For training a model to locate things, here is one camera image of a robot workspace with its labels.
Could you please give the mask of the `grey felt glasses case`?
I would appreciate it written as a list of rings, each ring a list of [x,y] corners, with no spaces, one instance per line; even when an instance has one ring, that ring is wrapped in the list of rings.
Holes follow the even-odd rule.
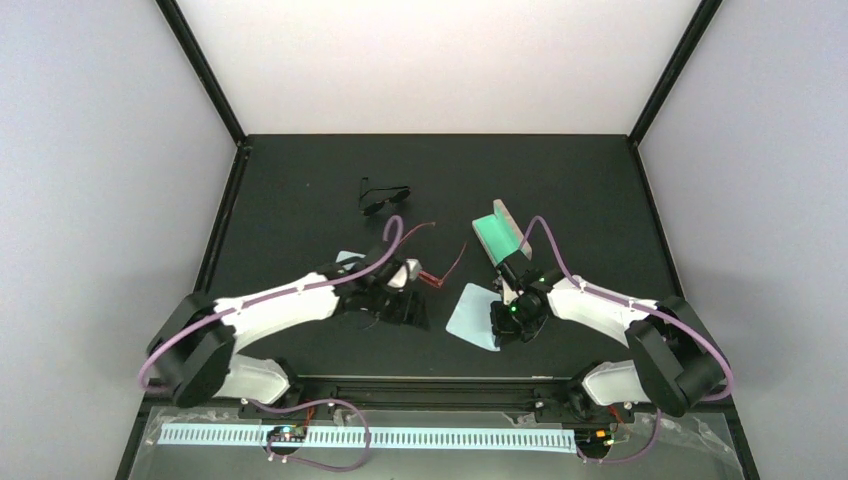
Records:
[[[493,266],[497,266],[506,257],[520,251],[528,259],[532,259],[532,247],[527,241],[522,243],[524,232],[519,228],[514,217],[501,199],[492,203],[491,214],[472,221],[472,229],[477,236],[484,252]]]

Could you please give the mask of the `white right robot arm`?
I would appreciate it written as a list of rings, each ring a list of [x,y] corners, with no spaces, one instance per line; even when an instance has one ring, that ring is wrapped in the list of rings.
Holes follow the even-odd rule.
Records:
[[[730,367],[682,298],[637,300],[560,270],[542,271],[520,252],[496,266],[502,298],[491,305],[498,347],[533,341],[548,323],[571,321],[629,351],[624,361],[596,361],[569,380],[567,408],[588,420],[609,406],[648,403],[680,417],[729,386]]]

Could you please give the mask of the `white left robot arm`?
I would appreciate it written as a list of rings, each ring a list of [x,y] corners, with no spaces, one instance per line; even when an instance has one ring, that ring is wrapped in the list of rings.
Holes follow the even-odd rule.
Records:
[[[154,370],[179,408],[213,398],[278,401],[291,386],[283,361],[257,359],[244,349],[305,324],[366,312],[377,321],[422,330],[423,298],[412,289],[422,272],[416,259],[351,257],[301,279],[252,295],[210,299],[186,296],[148,346],[140,375]]]

